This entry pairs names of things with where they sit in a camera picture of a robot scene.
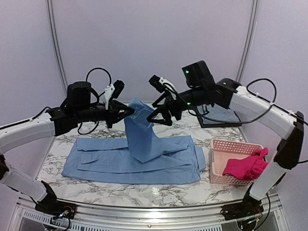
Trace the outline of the light blue shirt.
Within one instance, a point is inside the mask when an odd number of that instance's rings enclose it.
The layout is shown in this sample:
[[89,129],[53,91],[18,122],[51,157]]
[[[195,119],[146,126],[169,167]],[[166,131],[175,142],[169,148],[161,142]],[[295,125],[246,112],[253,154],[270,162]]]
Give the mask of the light blue shirt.
[[206,168],[191,136],[160,138],[146,118],[154,110],[137,98],[124,119],[125,138],[77,138],[61,175],[119,184],[189,184]]

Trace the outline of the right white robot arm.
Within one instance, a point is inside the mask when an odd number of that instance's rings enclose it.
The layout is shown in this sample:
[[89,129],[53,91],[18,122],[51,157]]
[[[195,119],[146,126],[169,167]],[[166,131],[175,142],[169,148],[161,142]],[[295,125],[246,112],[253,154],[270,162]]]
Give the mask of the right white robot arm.
[[228,78],[210,84],[202,79],[200,86],[181,93],[163,77],[152,76],[149,83],[162,94],[152,104],[155,110],[147,117],[150,123],[171,126],[171,118],[180,120],[182,111],[217,104],[252,118],[281,137],[275,156],[239,203],[238,211],[242,215],[250,215],[266,193],[299,164],[305,123],[300,113],[288,112]]

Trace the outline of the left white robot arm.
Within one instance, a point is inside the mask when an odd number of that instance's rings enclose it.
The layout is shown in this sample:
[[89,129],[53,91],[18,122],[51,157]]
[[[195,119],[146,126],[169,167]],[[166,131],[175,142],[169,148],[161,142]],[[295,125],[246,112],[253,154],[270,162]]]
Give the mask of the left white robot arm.
[[49,184],[38,181],[12,167],[5,161],[4,154],[16,147],[43,138],[66,134],[84,122],[106,122],[108,128],[134,110],[116,100],[109,109],[101,103],[82,108],[61,106],[44,111],[36,118],[19,121],[0,129],[0,182],[14,190],[32,197],[50,214],[57,214],[61,204]]

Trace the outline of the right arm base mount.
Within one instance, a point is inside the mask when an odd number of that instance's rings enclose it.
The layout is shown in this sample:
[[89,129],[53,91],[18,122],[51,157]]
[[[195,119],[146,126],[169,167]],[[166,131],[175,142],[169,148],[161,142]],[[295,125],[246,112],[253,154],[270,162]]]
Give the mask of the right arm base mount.
[[260,201],[257,202],[238,202],[221,207],[220,214],[225,220],[239,219],[260,214],[264,211]]

